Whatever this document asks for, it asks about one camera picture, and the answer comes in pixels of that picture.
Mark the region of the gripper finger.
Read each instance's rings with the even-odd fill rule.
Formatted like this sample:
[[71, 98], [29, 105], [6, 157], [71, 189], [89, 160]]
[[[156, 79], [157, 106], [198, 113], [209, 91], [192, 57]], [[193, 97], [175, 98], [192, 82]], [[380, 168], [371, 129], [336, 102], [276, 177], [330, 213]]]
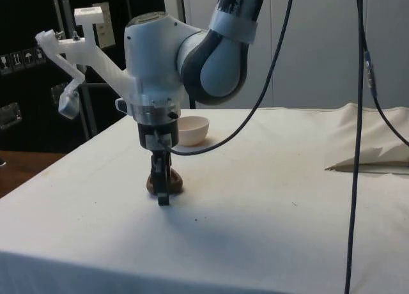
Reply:
[[158, 205], [168, 206], [171, 184], [170, 154], [168, 152], [163, 150], [152, 152], [151, 182]]

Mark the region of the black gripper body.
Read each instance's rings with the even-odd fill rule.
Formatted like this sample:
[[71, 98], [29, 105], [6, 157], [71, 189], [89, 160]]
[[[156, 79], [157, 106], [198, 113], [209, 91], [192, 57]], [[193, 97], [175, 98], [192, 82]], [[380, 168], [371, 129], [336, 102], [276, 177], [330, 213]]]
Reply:
[[164, 147], [173, 148], [179, 143], [178, 122], [172, 121], [163, 125], [137, 124], [139, 141], [144, 149], [162, 151]]

